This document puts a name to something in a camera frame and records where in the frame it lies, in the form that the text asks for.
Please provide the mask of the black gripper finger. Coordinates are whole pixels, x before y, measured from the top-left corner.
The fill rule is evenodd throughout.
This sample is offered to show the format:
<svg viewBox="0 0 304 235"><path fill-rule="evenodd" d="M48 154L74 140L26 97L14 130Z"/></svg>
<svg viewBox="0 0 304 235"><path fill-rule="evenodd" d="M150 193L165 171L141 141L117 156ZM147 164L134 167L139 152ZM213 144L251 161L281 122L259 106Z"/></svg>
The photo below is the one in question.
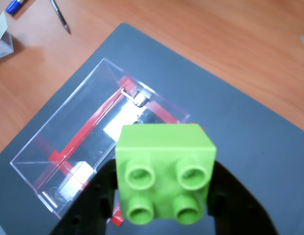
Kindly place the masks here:
<svg viewBox="0 0 304 235"><path fill-rule="evenodd" d="M217 235L277 235L271 218L254 196L218 161L207 198Z"/></svg>
<svg viewBox="0 0 304 235"><path fill-rule="evenodd" d="M117 189L116 161L106 162L55 226L52 235L103 235Z"/></svg>

